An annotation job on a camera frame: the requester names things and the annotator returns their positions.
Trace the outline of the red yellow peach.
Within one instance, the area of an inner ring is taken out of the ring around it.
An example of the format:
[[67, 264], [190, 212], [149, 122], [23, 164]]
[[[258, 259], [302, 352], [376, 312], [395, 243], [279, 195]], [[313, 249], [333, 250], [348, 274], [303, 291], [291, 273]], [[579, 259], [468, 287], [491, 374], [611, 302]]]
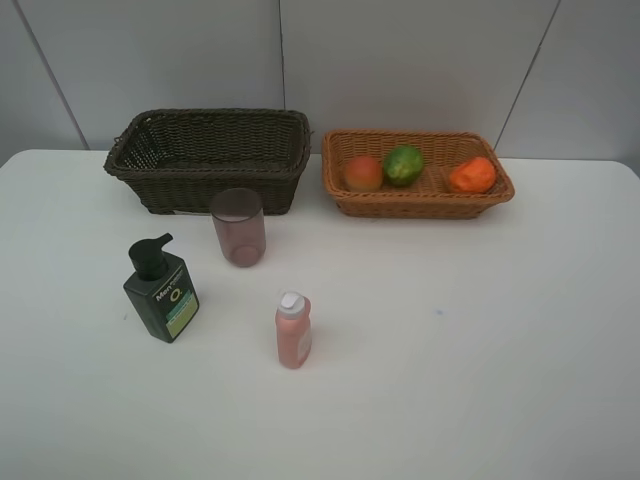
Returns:
[[376, 158], [358, 156], [346, 163], [343, 178], [350, 191], [367, 193], [381, 188], [384, 173], [380, 161]]

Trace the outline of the translucent purple plastic cup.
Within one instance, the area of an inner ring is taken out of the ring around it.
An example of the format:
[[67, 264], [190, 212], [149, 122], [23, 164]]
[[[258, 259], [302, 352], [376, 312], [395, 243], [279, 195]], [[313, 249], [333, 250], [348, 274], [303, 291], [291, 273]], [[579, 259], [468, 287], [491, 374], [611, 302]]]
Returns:
[[241, 268], [256, 265], [266, 250], [260, 196], [247, 188], [231, 188], [212, 199], [210, 212], [226, 260]]

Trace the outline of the green lime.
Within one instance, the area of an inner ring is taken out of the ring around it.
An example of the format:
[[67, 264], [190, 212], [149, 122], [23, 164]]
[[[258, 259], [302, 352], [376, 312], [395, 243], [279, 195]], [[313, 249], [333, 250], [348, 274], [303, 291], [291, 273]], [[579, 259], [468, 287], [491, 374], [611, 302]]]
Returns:
[[391, 150], [383, 160], [386, 180], [396, 187], [407, 187], [414, 183], [424, 169], [424, 157], [419, 149], [401, 145]]

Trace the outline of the orange tangerine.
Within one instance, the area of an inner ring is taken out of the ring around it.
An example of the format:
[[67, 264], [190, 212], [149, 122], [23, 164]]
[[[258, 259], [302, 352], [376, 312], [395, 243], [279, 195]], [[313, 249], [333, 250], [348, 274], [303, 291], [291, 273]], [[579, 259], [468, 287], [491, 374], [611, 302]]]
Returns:
[[486, 157], [477, 156], [454, 168], [449, 175], [453, 192], [483, 194], [496, 182], [496, 169]]

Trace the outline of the dark green pump soap bottle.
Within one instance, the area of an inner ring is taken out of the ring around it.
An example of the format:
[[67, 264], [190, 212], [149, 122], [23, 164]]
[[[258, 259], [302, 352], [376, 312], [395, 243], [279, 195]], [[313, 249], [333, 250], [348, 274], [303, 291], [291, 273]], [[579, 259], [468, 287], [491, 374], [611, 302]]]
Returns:
[[199, 310], [200, 302], [185, 261], [165, 252], [170, 233], [134, 243], [128, 251], [134, 273], [124, 291], [149, 334], [173, 343]]

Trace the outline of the pink dish soap bottle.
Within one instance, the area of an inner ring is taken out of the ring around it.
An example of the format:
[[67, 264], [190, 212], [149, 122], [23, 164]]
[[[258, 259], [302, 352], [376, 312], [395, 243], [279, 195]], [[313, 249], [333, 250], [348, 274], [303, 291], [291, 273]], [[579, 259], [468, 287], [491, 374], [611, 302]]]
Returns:
[[277, 351], [280, 363], [288, 369], [300, 368], [311, 351], [311, 303], [304, 295], [285, 292], [275, 314]]

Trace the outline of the orange wicker basket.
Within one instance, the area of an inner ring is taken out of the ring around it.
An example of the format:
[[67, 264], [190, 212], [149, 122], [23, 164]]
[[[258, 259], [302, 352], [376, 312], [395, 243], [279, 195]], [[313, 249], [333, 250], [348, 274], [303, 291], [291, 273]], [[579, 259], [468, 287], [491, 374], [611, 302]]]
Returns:
[[[399, 146], [420, 150], [425, 168], [408, 187], [388, 183], [371, 193], [352, 192], [344, 182], [347, 162], [357, 156], [378, 160]], [[487, 158], [495, 168], [496, 181], [482, 194], [457, 193], [450, 189], [449, 175], [474, 158]], [[345, 215], [364, 218], [472, 219], [510, 201], [514, 185], [487, 141], [471, 132], [399, 131], [381, 129], [335, 129], [322, 143], [324, 187]]]

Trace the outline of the dark brown wicker basket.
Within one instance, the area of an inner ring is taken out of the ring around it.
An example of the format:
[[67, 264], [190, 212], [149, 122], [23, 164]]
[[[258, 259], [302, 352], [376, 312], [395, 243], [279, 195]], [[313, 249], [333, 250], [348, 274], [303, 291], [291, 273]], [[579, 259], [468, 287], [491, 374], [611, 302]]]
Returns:
[[274, 216], [291, 208], [310, 150], [295, 110], [155, 109], [115, 138], [104, 169], [152, 214], [206, 214], [215, 195], [248, 188]]

